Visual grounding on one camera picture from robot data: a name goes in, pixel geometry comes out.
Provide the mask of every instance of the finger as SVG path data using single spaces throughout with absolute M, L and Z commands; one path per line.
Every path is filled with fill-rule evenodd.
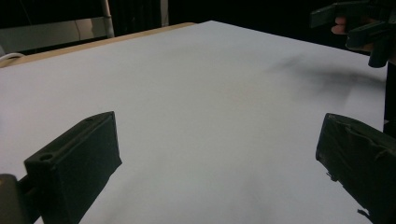
M 371 43 L 371 44 L 367 44 L 367 45 L 364 45 L 364 46 L 361 46 L 361 47 L 349 48 L 349 49 L 370 52 L 370 51 L 373 50 L 373 47 L 374 47 L 374 44 Z
M 335 23 L 338 25 L 345 25 L 347 23 L 347 18 L 345 17 L 336 17 L 335 18 Z
M 393 43 L 393 48 L 389 57 L 389 62 L 396 65 L 396 38 L 395 38 L 395 42 Z
M 346 35 L 346 27 L 345 25 L 335 25 L 332 27 L 332 33 L 335 35 Z
M 371 18 L 369 18 L 369 17 L 362 17 L 361 18 L 361 23 L 362 24 L 367 24 L 367 23 L 371 23 L 371 22 L 375 22 L 376 20 L 374 20 L 374 19 L 371 19 Z

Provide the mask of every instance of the dark background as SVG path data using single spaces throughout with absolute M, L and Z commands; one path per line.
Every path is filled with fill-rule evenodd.
M 115 35 L 161 27 L 161 0 L 108 0 Z M 102 17 L 100 0 L 0 0 L 0 29 Z
M 333 35 L 333 24 L 309 28 L 309 14 L 331 5 L 330 0 L 258 1 L 258 0 L 169 0 L 169 22 L 221 21 L 339 49 L 345 48 L 346 37 Z

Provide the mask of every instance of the wooden table edge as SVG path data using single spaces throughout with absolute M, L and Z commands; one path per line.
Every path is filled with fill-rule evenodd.
M 81 45 L 68 47 L 68 48 L 64 48 L 64 49 L 55 49 L 55 50 L 45 51 L 45 52 L 41 52 L 41 53 L 37 53 L 37 54 L 27 55 L 27 56 L 20 57 L 20 58 L 8 59 L 8 60 L 0 62 L 0 68 L 9 67 L 12 65 L 20 64 L 20 63 L 34 62 L 34 61 L 38 61 L 38 60 L 42 60 L 42 59 L 46 59 L 46 58 L 50 58 L 50 57 L 54 57 L 54 56 L 58 56 L 58 55 L 63 55 L 66 53 L 75 52 L 78 50 L 90 49 L 90 48 L 103 46 L 106 44 L 115 43 L 115 42 L 119 42 L 119 41 L 123 41 L 123 40 L 138 38 L 141 36 L 154 35 L 154 34 L 158 34 L 161 32 L 166 32 L 166 31 L 171 31 L 171 30 L 175 30 L 178 28 L 186 27 L 186 26 L 191 26 L 194 24 L 195 23 L 193 23 L 193 22 L 184 22 L 181 24 L 165 26 L 165 27 L 161 27 L 161 28 L 157 28 L 157 29 L 153 29 L 153 30 L 147 30 L 144 32 L 130 34 L 130 35 L 121 35 L 121 36 L 117 36 L 114 38 L 94 41 L 91 43 L 81 44 Z

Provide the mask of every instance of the white surface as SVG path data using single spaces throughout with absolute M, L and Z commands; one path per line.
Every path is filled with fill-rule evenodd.
M 81 223 L 370 223 L 315 160 L 328 112 L 382 129 L 367 62 L 210 21 L 0 69 L 0 173 L 113 110 L 123 165 Z

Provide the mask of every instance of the white table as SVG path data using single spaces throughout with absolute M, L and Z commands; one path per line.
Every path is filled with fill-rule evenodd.
M 81 223 L 370 223 L 315 159 L 326 113 L 382 130 L 367 62 L 209 21 L 2 68 L 0 173 L 115 111 L 123 165 Z

